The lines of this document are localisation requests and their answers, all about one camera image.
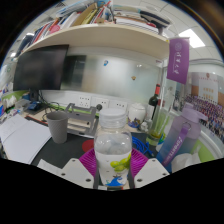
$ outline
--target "wine bottle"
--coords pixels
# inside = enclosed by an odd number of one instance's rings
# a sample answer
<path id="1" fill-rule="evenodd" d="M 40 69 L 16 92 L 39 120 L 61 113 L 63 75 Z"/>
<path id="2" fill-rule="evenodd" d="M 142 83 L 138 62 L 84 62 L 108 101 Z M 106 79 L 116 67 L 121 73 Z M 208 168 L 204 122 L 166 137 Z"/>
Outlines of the wine bottle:
<path id="1" fill-rule="evenodd" d="M 151 120 L 153 120 L 156 105 L 158 104 L 159 91 L 160 91 L 160 85 L 157 84 L 154 96 L 152 96 L 149 99 L 149 105 L 148 105 L 148 108 L 147 108 L 147 116 L 151 117 Z"/>

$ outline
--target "ceiling light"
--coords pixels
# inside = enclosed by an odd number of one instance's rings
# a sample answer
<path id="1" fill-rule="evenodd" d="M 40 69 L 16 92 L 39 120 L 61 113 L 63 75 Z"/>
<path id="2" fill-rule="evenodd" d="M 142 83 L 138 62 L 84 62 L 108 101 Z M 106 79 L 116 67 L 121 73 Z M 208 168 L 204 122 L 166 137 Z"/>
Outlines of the ceiling light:
<path id="1" fill-rule="evenodd" d="M 198 37 L 198 35 L 191 29 L 185 30 L 184 32 L 179 34 L 180 37 L 190 37 L 190 45 L 193 48 L 204 47 L 205 44 Z"/>
<path id="2" fill-rule="evenodd" d="M 16 53 L 12 53 L 10 57 L 13 58 L 15 55 L 16 55 Z"/>

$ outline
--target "purple container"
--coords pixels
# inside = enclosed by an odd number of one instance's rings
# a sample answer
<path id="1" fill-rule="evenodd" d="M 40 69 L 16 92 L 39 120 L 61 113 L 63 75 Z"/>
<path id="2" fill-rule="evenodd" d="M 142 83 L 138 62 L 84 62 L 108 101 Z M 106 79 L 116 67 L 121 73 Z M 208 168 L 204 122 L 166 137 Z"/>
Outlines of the purple container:
<path id="1" fill-rule="evenodd" d="M 91 149 L 86 152 L 83 156 L 79 158 L 79 161 L 90 172 L 90 174 L 95 177 L 97 171 L 97 162 L 94 149 Z M 147 161 L 148 158 L 146 156 L 144 156 L 138 150 L 132 149 L 130 171 L 133 179 L 142 169 L 142 167 L 146 164 Z"/>

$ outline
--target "purple banner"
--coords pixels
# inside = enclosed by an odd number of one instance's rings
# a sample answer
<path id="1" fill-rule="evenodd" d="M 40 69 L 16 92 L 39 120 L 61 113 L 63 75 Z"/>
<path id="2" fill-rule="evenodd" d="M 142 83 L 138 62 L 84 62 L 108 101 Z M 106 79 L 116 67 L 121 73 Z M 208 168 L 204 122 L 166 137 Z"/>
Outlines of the purple banner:
<path id="1" fill-rule="evenodd" d="M 167 79 L 186 84 L 189 67 L 189 38 L 170 40 L 170 55 Z"/>

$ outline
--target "gray mug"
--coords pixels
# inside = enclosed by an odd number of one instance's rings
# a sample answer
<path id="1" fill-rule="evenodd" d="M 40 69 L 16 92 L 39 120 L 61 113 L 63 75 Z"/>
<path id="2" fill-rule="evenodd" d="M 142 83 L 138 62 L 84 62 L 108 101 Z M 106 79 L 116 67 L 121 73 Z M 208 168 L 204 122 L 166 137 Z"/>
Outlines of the gray mug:
<path id="1" fill-rule="evenodd" d="M 61 144 L 67 140 L 68 116 L 63 111 L 54 111 L 47 114 L 47 123 L 55 143 Z"/>

